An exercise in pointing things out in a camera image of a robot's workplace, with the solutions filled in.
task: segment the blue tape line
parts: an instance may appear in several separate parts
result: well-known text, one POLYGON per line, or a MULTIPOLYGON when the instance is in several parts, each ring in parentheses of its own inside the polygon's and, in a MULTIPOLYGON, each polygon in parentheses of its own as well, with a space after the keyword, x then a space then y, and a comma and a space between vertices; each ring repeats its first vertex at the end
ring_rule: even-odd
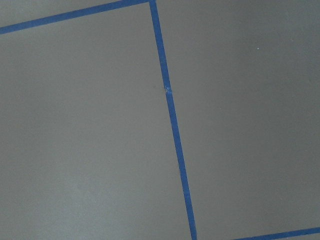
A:
POLYGON ((196 240, 197 239, 196 222, 195 222, 194 211, 193 211, 192 202, 191 202, 191 195, 190 195, 190 190, 189 190, 187 171, 186 171, 184 154, 183 154, 181 139, 180 139, 180 134, 179 134, 178 120, 177 120, 177 115, 176 115, 176 110, 175 110, 174 98, 173 98, 173 94, 171 91, 169 71, 168 71, 164 42, 163 42, 161 28, 160 28, 160 21, 159 21, 159 15, 158 15, 156 1, 150 0, 149 5, 150 5, 150 10, 151 10, 151 17, 152 17, 156 46, 158 49, 158 55, 159 55, 161 73, 162 73, 162 80, 163 80, 163 85, 164 85, 165 92, 166 92, 165 97, 166 97, 166 102, 168 104, 168 110, 169 110, 169 116, 170 116, 170 121, 171 121, 175 151, 176 151, 176 156, 177 156, 179 170, 180 170, 180 178, 181 178, 181 183, 182 183, 182 190, 183 190, 183 195, 184 195, 186 213, 187 213, 188 221, 189 221, 191 239, 196 240))
POLYGON ((18 24, 0 27, 0 35, 147 2, 148 0, 121 0, 80 10, 69 11, 58 15, 47 16, 36 20, 25 21, 18 24))
POLYGON ((262 235, 262 236, 253 236, 253 237, 245 237, 239 238, 235 240, 274 240, 274 239, 284 239, 284 238, 291 238, 303 235, 310 235, 310 234, 320 234, 320 227, 315 228, 308 228, 296 231, 287 231, 269 235, 262 235))

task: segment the gray floor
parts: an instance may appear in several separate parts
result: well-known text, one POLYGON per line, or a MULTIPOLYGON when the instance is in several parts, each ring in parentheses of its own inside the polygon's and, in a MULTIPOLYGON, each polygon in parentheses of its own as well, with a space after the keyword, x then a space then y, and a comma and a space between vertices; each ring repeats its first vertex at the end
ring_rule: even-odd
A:
MULTIPOLYGON (((7 1, 0 25, 108 2, 7 1)), ((320 2, 157 2, 198 239, 320 227, 320 2)), ((0 232, 190 239, 148 5, 0 43, 0 232)))

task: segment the blue painter's tape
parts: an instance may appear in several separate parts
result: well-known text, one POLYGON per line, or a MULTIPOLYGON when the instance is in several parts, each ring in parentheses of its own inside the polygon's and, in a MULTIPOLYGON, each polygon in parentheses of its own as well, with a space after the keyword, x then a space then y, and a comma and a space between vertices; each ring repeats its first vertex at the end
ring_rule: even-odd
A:
POLYGON ((310 234, 320 234, 320 227, 315 228, 308 228, 296 231, 287 231, 269 235, 262 235, 262 236, 253 236, 253 237, 245 237, 239 238, 235 240, 274 240, 274 239, 284 239, 284 238, 291 238, 303 235, 310 235, 310 234))
POLYGON ((157 9, 157 4, 155 0, 150 0, 149 4, 150 4, 150 10, 151 10, 155 41, 158 49, 162 80, 163 80, 163 85, 166 92, 165 96, 166 96, 166 102, 168 104, 175 151, 176 151, 176 156, 177 156, 179 170, 180 170, 180 178, 182 183, 186 213, 189 221, 191 239, 196 240, 197 239, 196 222, 195 222, 194 211, 193 211, 192 202, 191 202, 191 195, 189 190, 185 159, 184 159, 184 154, 183 154, 181 139, 179 134, 174 97, 173 97, 171 85, 170 85, 169 71, 168 71, 164 42, 163 42, 161 28, 160 28, 158 9, 157 9))
POLYGON ((148 0, 121 0, 80 10, 69 11, 58 15, 47 16, 36 20, 25 21, 18 24, 0 27, 0 35, 147 2, 148 0))

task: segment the gray painted surface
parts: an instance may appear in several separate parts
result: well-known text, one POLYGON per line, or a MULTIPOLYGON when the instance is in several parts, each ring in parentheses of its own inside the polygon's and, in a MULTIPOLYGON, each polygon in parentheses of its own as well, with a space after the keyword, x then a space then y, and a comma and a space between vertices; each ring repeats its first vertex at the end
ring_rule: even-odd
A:
MULTIPOLYGON (((5 1, 0 25, 108 2, 5 1)), ((157 2, 198 239, 320 227, 320 2, 157 2)), ((15 159, 2 163, 1 201, 28 237, 59 238, 54 226, 59 239, 189 239, 148 11, 143 4, 0 37, 8 77, 0 148, 15 159)))
POLYGON ((0 239, 190 239, 149 5, 0 45, 0 239))
POLYGON ((200 240, 320 226, 319 12, 160 1, 200 240))

